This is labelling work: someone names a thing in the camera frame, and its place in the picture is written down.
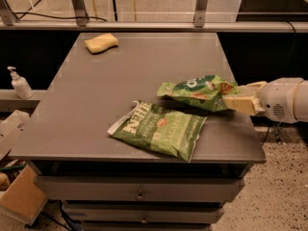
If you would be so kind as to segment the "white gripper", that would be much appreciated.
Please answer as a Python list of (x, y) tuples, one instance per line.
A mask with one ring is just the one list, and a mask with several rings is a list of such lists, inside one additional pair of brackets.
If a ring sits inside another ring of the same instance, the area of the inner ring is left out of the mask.
[(225, 106), (241, 114), (256, 116), (264, 112), (270, 120), (295, 123), (303, 120), (303, 79), (279, 78), (267, 83), (237, 86), (238, 94), (222, 97)]

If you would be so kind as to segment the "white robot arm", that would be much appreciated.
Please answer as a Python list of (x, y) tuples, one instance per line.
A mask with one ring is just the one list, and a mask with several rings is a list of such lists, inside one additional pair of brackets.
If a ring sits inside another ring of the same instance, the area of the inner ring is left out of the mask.
[(277, 122), (308, 122), (308, 81), (279, 78), (238, 86), (222, 97), (228, 109), (249, 116), (266, 116)]

